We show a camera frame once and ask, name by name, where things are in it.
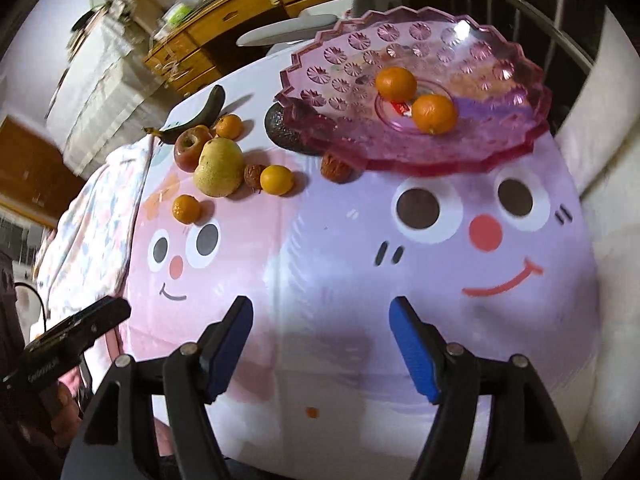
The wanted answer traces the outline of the small mandarin orange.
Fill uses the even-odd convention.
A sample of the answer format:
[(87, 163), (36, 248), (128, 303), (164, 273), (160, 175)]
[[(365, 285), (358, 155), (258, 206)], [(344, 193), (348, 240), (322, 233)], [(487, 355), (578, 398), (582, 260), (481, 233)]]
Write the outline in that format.
[(422, 133), (440, 136), (457, 125), (458, 110), (446, 96), (424, 94), (413, 102), (411, 117)]
[(406, 68), (390, 66), (383, 68), (375, 77), (378, 94), (388, 102), (405, 102), (416, 94), (418, 82)]
[(202, 206), (194, 196), (183, 194), (172, 202), (171, 213), (178, 222), (192, 224), (201, 217)]

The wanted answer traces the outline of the red apple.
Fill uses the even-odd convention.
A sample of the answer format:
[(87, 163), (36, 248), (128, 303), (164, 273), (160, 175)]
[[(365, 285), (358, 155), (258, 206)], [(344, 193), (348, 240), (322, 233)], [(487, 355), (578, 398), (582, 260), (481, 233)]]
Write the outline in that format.
[(204, 125), (186, 129), (174, 145), (174, 161), (179, 169), (193, 172), (198, 166), (204, 145), (212, 140), (212, 134)]

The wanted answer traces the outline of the yellow pear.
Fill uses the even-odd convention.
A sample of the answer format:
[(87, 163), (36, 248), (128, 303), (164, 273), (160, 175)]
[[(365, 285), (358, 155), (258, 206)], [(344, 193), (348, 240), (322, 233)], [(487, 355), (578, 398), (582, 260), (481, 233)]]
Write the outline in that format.
[(243, 182), (244, 157), (239, 145), (225, 138), (207, 141), (193, 173), (195, 187), (209, 197), (227, 197)]

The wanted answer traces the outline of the brown lychee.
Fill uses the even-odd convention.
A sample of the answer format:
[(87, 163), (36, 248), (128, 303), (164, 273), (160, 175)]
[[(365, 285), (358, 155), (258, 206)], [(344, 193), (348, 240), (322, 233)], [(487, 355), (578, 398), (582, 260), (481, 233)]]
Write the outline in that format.
[(250, 164), (244, 168), (244, 182), (254, 192), (262, 190), (262, 172), (266, 169), (264, 165)]
[(341, 159), (336, 158), (330, 153), (322, 156), (320, 164), (320, 174), (331, 182), (343, 184), (352, 178), (354, 170)]

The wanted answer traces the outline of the blackened overripe banana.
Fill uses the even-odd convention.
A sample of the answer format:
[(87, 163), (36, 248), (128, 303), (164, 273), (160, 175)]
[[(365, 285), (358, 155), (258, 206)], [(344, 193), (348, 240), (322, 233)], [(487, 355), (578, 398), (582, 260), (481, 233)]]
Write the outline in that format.
[(144, 127), (142, 131), (149, 136), (155, 136), (165, 144), (174, 145), (177, 142), (178, 137), (186, 130), (192, 129), (196, 126), (209, 127), (213, 125), (214, 121), (219, 117), (221, 110), (224, 108), (224, 102), (226, 102), (226, 92), (224, 91), (224, 87), (220, 84), (215, 84), (213, 89), (209, 91), (207, 101), (203, 108), (195, 117), (185, 124), (176, 125), (167, 129)]

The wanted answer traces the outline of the yellow-orange kumquat-like citrus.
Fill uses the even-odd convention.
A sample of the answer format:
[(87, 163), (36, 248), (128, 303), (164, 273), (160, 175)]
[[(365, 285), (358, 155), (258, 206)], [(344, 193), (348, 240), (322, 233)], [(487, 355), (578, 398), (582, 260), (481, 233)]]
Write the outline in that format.
[(260, 186), (270, 195), (288, 194), (295, 184), (295, 176), (291, 170), (281, 165), (270, 165), (260, 174)]

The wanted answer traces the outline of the mandarin orange with stem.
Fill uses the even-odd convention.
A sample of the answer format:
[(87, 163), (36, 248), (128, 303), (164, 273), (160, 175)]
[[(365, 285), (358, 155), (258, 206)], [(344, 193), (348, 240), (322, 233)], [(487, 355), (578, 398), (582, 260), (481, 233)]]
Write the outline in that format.
[(236, 140), (243, 131), (243, 121), (235, 114), (221, 116), (213, 126), (215, 136), (229, 140)]

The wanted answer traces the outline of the dark avocado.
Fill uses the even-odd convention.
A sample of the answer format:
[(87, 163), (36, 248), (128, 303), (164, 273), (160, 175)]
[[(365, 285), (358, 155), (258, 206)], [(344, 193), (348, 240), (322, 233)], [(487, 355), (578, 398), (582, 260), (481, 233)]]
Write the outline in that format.
[(272, 104), (265, 114), (265, 132), (273, 144), (284, 150), (309, 155), (320, 156), (321, 153), (303, 142), (297, 131), (284, 124), (283, 107), (279, 103)]

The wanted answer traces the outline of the floral fleece blanket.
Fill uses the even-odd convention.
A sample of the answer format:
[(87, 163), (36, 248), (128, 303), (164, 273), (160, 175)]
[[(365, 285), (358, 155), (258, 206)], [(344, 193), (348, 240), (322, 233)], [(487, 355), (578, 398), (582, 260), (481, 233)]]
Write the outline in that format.
[(147, 136), (109, 154), (42, 243), (34, 278), (49, 325), (122, 288), (153, 151)]

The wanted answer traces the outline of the brown wooden door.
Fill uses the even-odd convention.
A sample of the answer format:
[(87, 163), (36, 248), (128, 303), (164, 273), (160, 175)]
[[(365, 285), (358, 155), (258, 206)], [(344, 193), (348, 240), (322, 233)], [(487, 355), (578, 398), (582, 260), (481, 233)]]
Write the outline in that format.
[(67, 168), (55, 145), (10, 115), (2, 119), (2, 207), (40, 226), (54, 229), (85, 183), (85, 179)]

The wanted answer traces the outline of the cartoon monster tablecloth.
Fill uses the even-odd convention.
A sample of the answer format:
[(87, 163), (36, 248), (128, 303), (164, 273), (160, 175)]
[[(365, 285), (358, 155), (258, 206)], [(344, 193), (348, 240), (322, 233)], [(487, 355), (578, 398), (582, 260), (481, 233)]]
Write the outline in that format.
[(124, 351), (167, 356), (250, 298), (250, 338), (207, 410), (222, 452), (299, 479), (403, 479), (435, 415), (390, 331), (390, 302), (404, 296), (478, 356), (527, 356), (576, 438), (596, 374), (598, 285), (552, 136), (488, 174), (367, 171), (336, 184), (318, 158), (280, 150), (265, 133), (286, 64), (273, 55), (221, 83), (248, 125), (246, 160), (291, 168), (296, 190), (206, 200), (204, 220), (185, 226), (171, 204), (196, 187), (160, 148), (134, 225)]

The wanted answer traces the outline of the white lace covered piano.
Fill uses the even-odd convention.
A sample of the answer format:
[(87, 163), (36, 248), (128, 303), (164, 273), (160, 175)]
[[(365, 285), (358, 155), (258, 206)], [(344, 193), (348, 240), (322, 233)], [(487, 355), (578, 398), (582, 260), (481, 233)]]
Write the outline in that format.
[(143, 63), (148, 36), (134, 23), (96, 17), (68, 63), (46, 115), (66, 167), (87, 179), (116, 148), (158, 128), (180, 102)]

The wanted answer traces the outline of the white curtain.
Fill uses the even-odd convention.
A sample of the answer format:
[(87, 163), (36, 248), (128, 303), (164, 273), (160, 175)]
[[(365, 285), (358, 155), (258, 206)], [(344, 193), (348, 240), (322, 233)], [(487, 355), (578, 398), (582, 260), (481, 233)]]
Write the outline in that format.
[(587, 479), (639, 422), (639, 55), (605, 12), (596, 62), (555, 139), (582, 199), (600, 283), (600, 352), (553, 400)]

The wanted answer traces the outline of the wooden desk with drawers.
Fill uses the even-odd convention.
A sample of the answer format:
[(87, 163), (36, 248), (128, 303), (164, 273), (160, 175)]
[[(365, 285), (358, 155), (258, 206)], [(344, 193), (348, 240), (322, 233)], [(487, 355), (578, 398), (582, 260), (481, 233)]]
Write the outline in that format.
[(143, 63), (180, 96), (190, 96), (266, 55), (265, 47), (239, 47), (243, 34), (329, 1), (214, 0), (152, 47)]

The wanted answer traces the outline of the grey office chair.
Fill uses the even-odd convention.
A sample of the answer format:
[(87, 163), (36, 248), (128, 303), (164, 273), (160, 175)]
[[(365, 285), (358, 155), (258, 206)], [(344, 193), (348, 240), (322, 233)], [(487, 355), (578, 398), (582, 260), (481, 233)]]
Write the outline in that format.
[(271, 47), (272, 52), (287, 44), (314, 39), (317, 32), (334, 26), (342, 18), (361, 18), (368, 11), (386, 11), (402, 0), (331, 0), (300, 12), (296, 18), (265, 25), (246, 32), (236, 45), (241, 48)]

